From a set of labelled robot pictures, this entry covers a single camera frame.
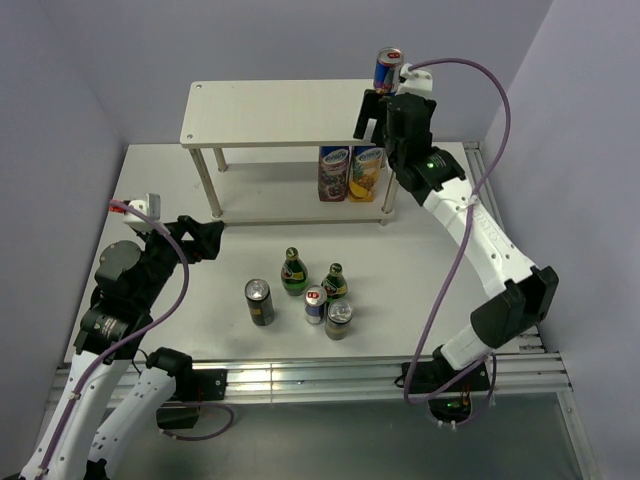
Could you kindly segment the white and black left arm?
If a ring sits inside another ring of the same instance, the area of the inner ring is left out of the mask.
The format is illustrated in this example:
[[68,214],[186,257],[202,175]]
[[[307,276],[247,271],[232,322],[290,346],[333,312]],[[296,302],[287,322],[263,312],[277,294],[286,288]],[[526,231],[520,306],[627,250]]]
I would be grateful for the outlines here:
[[80,321],[67,382],[21,479],[106,479],[145,418],[195,386],[190,356],[160,348],[111,416],[105,411],[154,326],[151,308],[175,269],[215,259],[225,225],[182,215],[162,225],[141,219],[141,244],[121,240],[99,256],[90,307]]

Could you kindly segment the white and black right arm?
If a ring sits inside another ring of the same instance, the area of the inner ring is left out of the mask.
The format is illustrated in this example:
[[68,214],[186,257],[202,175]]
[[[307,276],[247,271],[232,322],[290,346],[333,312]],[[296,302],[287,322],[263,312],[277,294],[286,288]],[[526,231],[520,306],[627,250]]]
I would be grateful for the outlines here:
[[368,124],[375,124],[371,140],[385,149],[400,186],[463,250],[488,297],[471,313],[468,326],[437,350],[434,381],[452,390],[466,379],[474,361],[546,318],[559,277],[512,243],[475,195],[455,157],[433,145],[435,108],[435,101],[415,94],[384,96],[366,90],[354,136],[364,138]]

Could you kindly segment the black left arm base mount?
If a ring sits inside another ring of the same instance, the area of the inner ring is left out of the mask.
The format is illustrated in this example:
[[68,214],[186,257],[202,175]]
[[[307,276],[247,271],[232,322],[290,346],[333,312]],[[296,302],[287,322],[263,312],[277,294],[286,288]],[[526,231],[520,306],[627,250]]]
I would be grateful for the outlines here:
[[225,369],[197,369],[177,387],[170,397],[169,407],[156,411],[159,428],[175,431],[192,429],[201,417],[202,407],[176,407],[178,403],[220,401],[224,398],[227,383]]

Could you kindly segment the blue silver energy drink can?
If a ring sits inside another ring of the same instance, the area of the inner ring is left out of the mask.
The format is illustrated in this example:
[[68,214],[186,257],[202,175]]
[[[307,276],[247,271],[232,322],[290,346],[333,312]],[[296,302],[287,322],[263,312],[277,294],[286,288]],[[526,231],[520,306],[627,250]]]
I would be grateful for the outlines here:
[[400,72],[404,64],[403,52],[394,47],[382,48],[376,57],[373,77],[374,90],[383,95],[393,95],[400,84]]

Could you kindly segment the dark olive beverage can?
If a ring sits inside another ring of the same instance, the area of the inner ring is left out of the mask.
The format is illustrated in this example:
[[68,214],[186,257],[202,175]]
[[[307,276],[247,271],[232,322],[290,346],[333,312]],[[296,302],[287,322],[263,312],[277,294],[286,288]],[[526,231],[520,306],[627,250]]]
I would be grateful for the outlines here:
[[343,340],[349,332],[354,308],[345,299],[334,300],[328,308],[325,323],[327,337],[334,341]]

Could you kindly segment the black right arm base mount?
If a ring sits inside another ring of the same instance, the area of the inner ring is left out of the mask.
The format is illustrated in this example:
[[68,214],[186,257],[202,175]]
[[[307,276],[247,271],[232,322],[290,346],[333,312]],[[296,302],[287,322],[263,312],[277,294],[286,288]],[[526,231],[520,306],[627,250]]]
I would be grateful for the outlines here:
[[408,382],[410,396],[437,396],[427,400],[428,415],[439,427],[455,430],[485,410],[492,402],[497,383],[497,359],[491,356],[491,366],[482,361],[455,382],[457,371],[451,370],[445,360],[437,358],[418,362]]

